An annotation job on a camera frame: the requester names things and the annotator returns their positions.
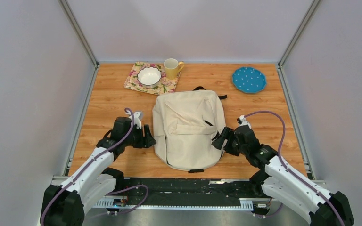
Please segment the beige canvas backpack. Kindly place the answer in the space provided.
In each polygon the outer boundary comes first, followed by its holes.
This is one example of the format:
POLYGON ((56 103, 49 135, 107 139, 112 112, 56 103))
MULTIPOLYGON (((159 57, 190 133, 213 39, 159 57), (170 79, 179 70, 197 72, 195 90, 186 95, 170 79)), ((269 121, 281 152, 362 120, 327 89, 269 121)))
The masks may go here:
POLYGON ((158 96, 152 110, 155 154, 176 170, 214 166, 224 153, 212 141, 226 126, 222 105, 226 98, 203 87, 158 96))

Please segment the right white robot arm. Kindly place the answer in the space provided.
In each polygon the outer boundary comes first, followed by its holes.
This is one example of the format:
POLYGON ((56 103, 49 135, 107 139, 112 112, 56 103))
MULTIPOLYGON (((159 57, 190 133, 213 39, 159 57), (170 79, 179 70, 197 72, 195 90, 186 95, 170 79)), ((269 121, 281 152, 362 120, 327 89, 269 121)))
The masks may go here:
POLYGON ((352 226, 354 217, 348 198, 304 177, 279 153, 260 143, 248 125, 236 129, 225 127, 212 140, 212 146, 234 156, 244 155, 259 169, 250 178, 250 191, 280 201, 311 226, 352 226))

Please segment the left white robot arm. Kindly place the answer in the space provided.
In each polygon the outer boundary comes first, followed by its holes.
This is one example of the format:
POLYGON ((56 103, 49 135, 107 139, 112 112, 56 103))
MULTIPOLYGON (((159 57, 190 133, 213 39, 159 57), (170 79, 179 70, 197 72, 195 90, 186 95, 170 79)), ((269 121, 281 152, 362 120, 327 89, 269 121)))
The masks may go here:
POLYGON ((105 195, 125 190, 123 173, 110 165, 128 146, 149 148, 156 144, 140 112, 117 117, 113 128, 98 141, 87 161, 60 185, 44 192, 40 225, 81 226, 85 215, 105 195))

